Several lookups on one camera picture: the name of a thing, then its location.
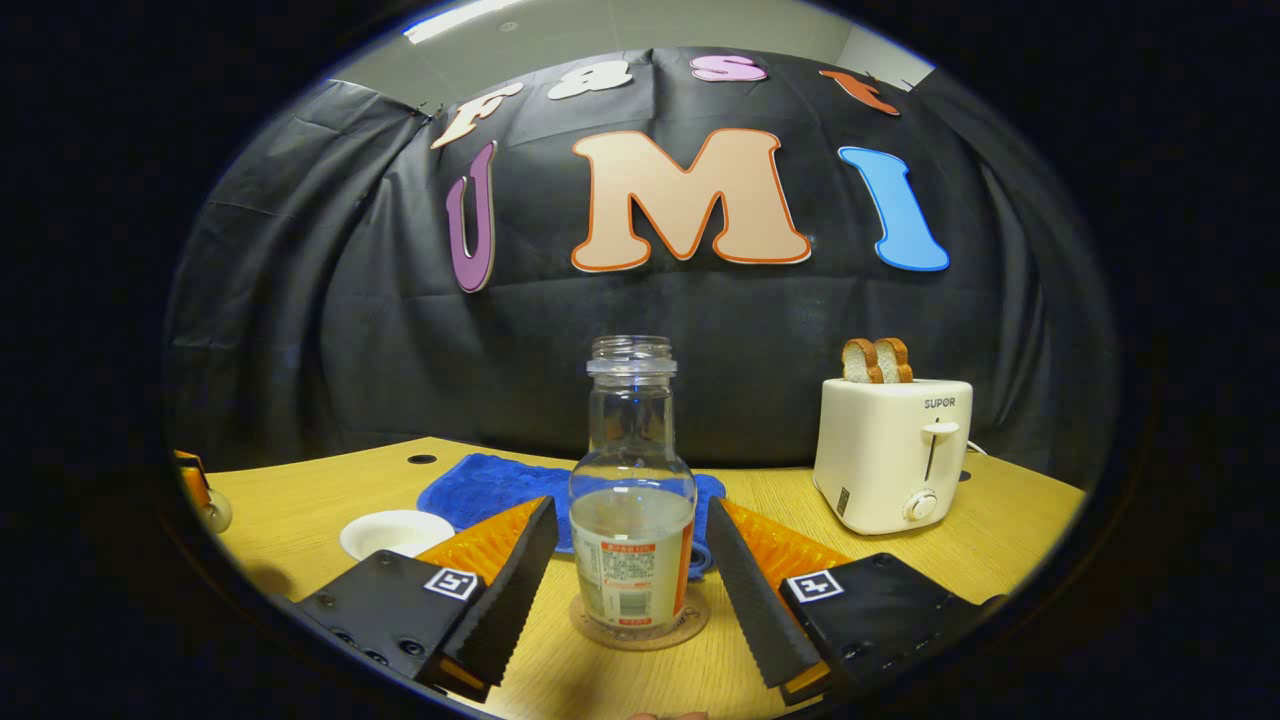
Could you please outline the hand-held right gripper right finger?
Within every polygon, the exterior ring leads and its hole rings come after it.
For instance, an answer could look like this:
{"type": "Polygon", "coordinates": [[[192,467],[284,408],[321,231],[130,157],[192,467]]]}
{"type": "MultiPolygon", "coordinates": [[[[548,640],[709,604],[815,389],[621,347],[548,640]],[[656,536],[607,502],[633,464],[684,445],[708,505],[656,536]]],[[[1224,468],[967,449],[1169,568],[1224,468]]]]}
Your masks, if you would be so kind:
{"type": "Polygon", "coordinates": [[[708,505],[707,541],[762,679],[786,705],[888,685],[1002,601],[969,602],[892,553],[850,559],[726,498],[708,505]]]}

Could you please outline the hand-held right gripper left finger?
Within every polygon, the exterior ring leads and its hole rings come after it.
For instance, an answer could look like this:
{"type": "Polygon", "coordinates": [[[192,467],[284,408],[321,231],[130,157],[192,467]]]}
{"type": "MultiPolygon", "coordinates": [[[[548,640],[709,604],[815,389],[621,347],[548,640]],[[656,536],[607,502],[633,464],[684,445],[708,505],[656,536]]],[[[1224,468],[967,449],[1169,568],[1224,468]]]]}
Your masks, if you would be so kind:
{"type": "Polygon", "coordinates": [[[556,502],[536,497],[416,557],[371,553],[291,614],[348,653],[483,702],[503,682],[557,543],[556,502]]]}

